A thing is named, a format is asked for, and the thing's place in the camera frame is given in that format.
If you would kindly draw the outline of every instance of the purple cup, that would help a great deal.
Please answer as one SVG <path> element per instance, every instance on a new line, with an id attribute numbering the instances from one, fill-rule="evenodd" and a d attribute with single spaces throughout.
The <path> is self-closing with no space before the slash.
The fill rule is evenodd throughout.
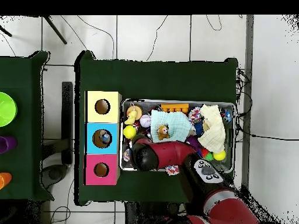
<path id="1" fill-rule="evenodd" d="M 0 136 L 0 154 L 3 154 L 16 147 L 17 141 L 12 136 Z"/>

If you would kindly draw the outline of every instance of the yellow ball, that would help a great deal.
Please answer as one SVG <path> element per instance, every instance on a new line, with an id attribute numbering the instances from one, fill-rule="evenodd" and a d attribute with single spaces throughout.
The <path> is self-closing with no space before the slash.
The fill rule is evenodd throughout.
<path id="1" fill-rule="evenodd" d="M 226 155 L 227 154 L 225 151 L 221 151 L 220 153 L 213 153 L 213 157 L 215 160 L 224 160 Z"/>
<path id="2" fill-rule="evenodd" d="M 132 139 L 136 135 L 136 129 L 132 125 L 128 125 L 123 130 L 123 134 L 127 139 Z"/>

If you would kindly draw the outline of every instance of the orange cup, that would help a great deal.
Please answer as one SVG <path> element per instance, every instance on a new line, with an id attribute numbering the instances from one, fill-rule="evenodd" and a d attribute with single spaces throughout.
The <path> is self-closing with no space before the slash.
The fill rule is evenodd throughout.
<path id="1" fill-rule="evenodd" d="M 10 173 L 0 173 L 0 190 L 4 188 L 12 180 Z"/>

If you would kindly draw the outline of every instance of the blue box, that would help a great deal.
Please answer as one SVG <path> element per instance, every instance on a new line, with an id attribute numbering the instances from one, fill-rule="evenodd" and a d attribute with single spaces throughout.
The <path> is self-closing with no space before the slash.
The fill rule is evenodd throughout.
<path id="1" fill-rule="evenodd" d="M 97 130 L 106 130 L 111 133 L 112 140 L 109 146 L 98 148 L 92 142 L 93 134 Z M 116 155 L 119 153 L 119 124 L 87 123 L 87 154 Z"/>

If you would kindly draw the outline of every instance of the pink box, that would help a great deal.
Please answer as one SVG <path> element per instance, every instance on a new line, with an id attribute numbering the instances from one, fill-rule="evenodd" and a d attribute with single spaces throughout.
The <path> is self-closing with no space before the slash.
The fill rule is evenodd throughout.
<path id="1" fill-rule="evenodd" d="M 104 163 L 108 166 L 109 172 L 105 177 L 95 174 L 95 166 Z M 86 185 L 87 186 L 115 186 L 120 175 L 118 155 L 86 155 Z"/>

